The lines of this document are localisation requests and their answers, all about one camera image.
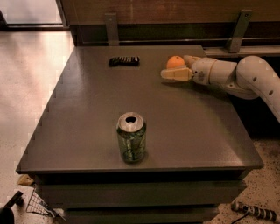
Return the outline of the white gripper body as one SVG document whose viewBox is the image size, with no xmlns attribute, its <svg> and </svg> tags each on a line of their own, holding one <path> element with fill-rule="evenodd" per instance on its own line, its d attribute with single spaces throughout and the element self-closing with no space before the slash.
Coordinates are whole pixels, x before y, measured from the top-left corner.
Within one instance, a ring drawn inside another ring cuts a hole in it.
<svg viewBox="0 0 280 224">
<path fill-rule="evenodd" d="M 196 60 L 192 66 L 193 81 L 201 85 L 210 84 L 210 73 L 216 59 L 201 58 Z"/>
</svg>

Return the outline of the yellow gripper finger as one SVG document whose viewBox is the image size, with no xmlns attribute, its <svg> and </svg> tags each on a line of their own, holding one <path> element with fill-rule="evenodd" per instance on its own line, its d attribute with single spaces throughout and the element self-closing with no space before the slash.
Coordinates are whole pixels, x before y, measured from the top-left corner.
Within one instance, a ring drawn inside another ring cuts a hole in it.
<svg viewBox="0 0 280 224">
<path fill-rule="evenodd" d="M 172 68 L 162 70 L 161 77 L 173 81 L 189 81 L 193 77 L 192 71 L 188 67 Z"/>
<path fill-rule="evenodd" d="M 200 57 L 191 56 L 191 55 L 184 55 L 183 59 L 187 67 L 191 68 L 193 63 L 200 59 Z"/>
</svg>

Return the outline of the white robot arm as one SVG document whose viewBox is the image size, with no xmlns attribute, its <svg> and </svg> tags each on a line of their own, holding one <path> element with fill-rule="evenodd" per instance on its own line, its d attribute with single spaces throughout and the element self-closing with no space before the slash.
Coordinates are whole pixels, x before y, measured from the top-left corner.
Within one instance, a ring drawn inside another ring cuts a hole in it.
<svg viewBox="0 0 280 224">
<path fill-rule="evenodd" d="M 189 55 L 179 59 L 184 63 L 162 70 L 162 78 L 215 85 L 246 100 L 261 97 L 280 122 L 280 78 L 264 59 L 247 56 L 238 63 Z"/>
</svg>

